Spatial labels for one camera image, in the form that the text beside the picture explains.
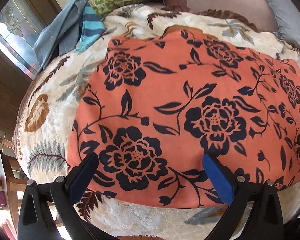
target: metal screw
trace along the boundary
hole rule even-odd
[[[27,185],[28,186],[32,186],[34,184],[34,180],[33,179],[30,179],[27,181]]]
[[[65,180],[65,177],[64,177],[64,176],[59,176],[59,177],[57,177],[56,182],[61,183],[61,182],[63,182],[64,180]]]
[[[237,180],[238,180],[239,182],[245,182],[245,181],[246,181],[246,178],[245,178],[244,176],[238,176],[238,177],[237,177]]]
[[[273,181],[270,180],[270,179],[267,180],[267,183],[268,183],[269,186],[273,186],[274,185]]]

